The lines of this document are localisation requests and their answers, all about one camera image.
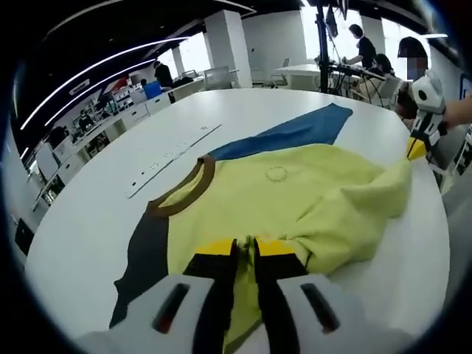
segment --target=circular logo on shirt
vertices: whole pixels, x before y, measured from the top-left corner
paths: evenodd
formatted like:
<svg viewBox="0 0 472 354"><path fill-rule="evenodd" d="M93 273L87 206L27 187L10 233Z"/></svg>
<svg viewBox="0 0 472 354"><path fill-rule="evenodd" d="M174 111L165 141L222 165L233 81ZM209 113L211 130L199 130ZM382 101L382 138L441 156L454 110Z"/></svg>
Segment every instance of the circular logo on shirt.
<svg viewBox="0 0 472 354"><path fill-rule="evenodd" d="M273 182L281 182L287 178L287 170L282 166L271 167L265 172L265 176Z"/></svg>

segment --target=ceiling light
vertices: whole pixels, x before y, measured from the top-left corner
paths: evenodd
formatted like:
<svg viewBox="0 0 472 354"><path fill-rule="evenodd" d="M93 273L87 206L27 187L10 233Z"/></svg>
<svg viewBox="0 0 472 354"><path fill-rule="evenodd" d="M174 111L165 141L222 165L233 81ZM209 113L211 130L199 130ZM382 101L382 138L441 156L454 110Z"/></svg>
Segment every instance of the ceiling light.
<svg viewBox="0 0 472 354"><path fill-rule="evenodd" d="M445 33L429 33L427 35L422 35L421 37L426 38L426 39L447 38L448 35L446 35Z"/></svg>
<svg viewBox="0 0 472 354"><path fill-rule="evenodd" d="M236 6L236 7L240 7L241 9L251 11L252 13L256 13L256 12L257 12L256 10L253 10L253 9L250 8L250 7L247 7L247 6L238 4L238 3L233 2L233 1L228 1L228 0L214 0L214 1L223 2L224 4L230 4L230 5L233 5L233 6Z"/></svg>
<svg viewBox="0 0 472 354"><path fill-rule="evenodd" d="M86 89L84 92L81 92L79 95L77 95L76 97L74 97L73 100L70 100L69 103L67 103L64 107L62 107L54 116L52 116L47 122L46 124L44 125L45 127L54 120L55 117L57 117L62 111L64 111L64 109L66 109L67 107L69 107L72 103L74 103L75 101L77 101L79 98L81 98L84 94L86 94L87 92L90 92L92 89L95 89L97 86L101 85L102 83L104 83L105 81L111 79L112 77L115 77L117 75L120 75L120 74L123 74L125 72L128 72L138 66L141 66L142 64L146 64L146 63L150 63L154 61L154 59L150 59L150 60L146 60L146 61L143 61L142 63L139 63L139 64L136 64L136 65L133 65L133 66L130 66L129 68L126 68L124 70L122 70L121 72L117 72L116 74L113 74L109 77L107 77L106 79L104 80L101 80L100 82L96 83L95 85L92 85L90 86L88 89Z"/></svg>
<svg viewBox="0 0 472 354"><path fill-rule="evenodd" d="M24 149L23 153L22 153L21 156L20 156L20 160L22 160L22 159L24 158L24 156L27 154L27 152L28 152L29 149L30 149L29 147L27 147L26 149Z"/></svg>
<svg viewBox="0 0 472 354"><path fill-rule="evenodd" d="M140 46L135 46L133 48L130 48L130 49L126 49L126 50L123 50L122 52L119 52L119 53L116 53L116 54L113 54L111 57L108 57L108 58L105 58L101 61L99 61L98 63L95 63L91 66L89 66L88 68L82 70L81 72L79 72L78 74L74 75L73 77L71 77L70 79L68 79L65 83L63 83L62 85L60 85L58 88L56 88L48 97L46 97L43 102L41 102L38 107L35 108L35 110L33 112L31 112L31 114L29 115L29 117L27 118L27 120L24 121L23 125L20 127L21 130L24 129L24 127L27 126L27 124L30 122L30 120L38 113L38 111L41 109L41 107L43 107L47 101L49 101L53 96L55 96L60 90L62 90L64 87L66 87L67 85L69 85L72 81L74 81L75 79L77 79L79 76L85 74L86 72L96 68L97 66L99 65L102 65L103 63L106 63L107 61L111 60L111 59L114 59L116 57L119 57L120 55L123 55L123 54L126 54L126 53L129 53L129 52L133 52L135 50L138 50L138 49L142 49L142 48L146 48L147 46L155 46L156 44L160 44L160 43L166 43L166 42L170 42L170 41L183 41L184 39L188 39L190 37L177 37L177 38L171 38L171 39L163 39L161 41L155 41L155 42L151 42L151 43L147 43L147 44L142 44Z"/></svg>

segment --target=blue fabric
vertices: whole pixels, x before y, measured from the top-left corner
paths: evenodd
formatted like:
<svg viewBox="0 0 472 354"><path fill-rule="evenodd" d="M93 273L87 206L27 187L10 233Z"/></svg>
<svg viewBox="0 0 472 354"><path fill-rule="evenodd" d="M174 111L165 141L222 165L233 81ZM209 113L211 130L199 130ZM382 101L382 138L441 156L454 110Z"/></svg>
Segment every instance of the blue fabric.
<svg viewBox="0 0 472 354"><path fill-rule="evenodd" d="M309 144L332 145L352 113L348 108L331 103L256 136L230 142L209 154L215 160L231 160Z"/></svg>

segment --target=brown collar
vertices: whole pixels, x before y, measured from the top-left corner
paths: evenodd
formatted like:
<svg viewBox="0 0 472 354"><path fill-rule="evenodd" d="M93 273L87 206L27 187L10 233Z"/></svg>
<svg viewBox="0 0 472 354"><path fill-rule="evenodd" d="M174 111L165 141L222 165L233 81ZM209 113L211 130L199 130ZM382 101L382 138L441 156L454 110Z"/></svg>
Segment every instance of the brown collar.
<svg viewBox="0 0 472 354"><path fill-rule="evenodd" d="M200 169L204 169L204 173L198 181L197 185L193 190L189 192L181 201L178 201L175 204L160 206L164 201L169 198L174 192L181 189L186 184L190 183L197 175ZM215 175L215 160L210 155L205 155L198 158L196 165L184 178L182 182L177 184L169 192L165 193L163 196L157 198L154 201L150 201L147 205L146 212L150 212L155 216L168 217L180 213L182 210L187 208L191 203L196 201L210 186Z"/></svg>

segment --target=office desk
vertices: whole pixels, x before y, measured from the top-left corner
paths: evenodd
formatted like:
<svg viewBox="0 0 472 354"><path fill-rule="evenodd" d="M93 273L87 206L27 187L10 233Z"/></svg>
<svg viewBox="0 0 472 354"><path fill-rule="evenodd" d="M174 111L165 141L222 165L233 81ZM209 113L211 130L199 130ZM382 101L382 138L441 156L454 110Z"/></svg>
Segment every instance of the office desk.
<svg viewBox="0 0 472 354"><path fill-rule="evenodd" d="M319 90L319 81L316 82L316 78L321 75L321 71L316 64L286 66L285 68L275 69L274 74L283 74L287 77L288 89L302 91ZM338 73L330 73L330 77L332 77L330 86L335 86L341 75Z"/></svg>
<svg viewBox="0 0 472 354"><path fill-rule="evenodd" d="M191 83L173 88L172 90L166 91L165 94L173 94L177 101L183 100L185 97L190 96L204 87L204 78L202 76L197 77Z"/></svg>
<svg viewBox="0 0 472 354"><path fill-rule="evenodd" d="M101 133L103 133L106 129L110 128L115 123L119 122L128 112L128 110L131 110L132 108L135 108L135 106L131 106L123 112L118 113L116 116L105 118L102 122L95 125L89 132L86 133L86 135L84 135L82 138L75 142L75 153L79 153L85 146L90 144L93 139L95 139L97 136L99 136Z"/></svg>
<svg viewBox="0 0 472 354"><path fill-rule="evenodd" d="M379 81L386 80L385 77L374 74L373 72L370 72L369 70L363 68L362 66L334 63L334 64L330 64L330 71L340 72L342 74L346 74L346 76L362 77L362 78L365 77L366 80L368 79L377 79Z"/></svg>
<svg viewBox="0 0 472 354"><path fill-rule="evenodd" d="M66 186L36 232L26 275L47 313L73 337L106 330L117 300L113 281L126 269L128 243L147 202L174 187L208 151L330 103L353 110L334 145L384 167L405 156L409 132L394 112L292 90L198 92L121 136ZM208 124L222 126L127 198L142 166L176 136ZM406 211L389 222L375 258L339 269L332 280L361 297L369 318L419 334L441 311L448 270L443 202L427 161L419 159Z"/></svg>

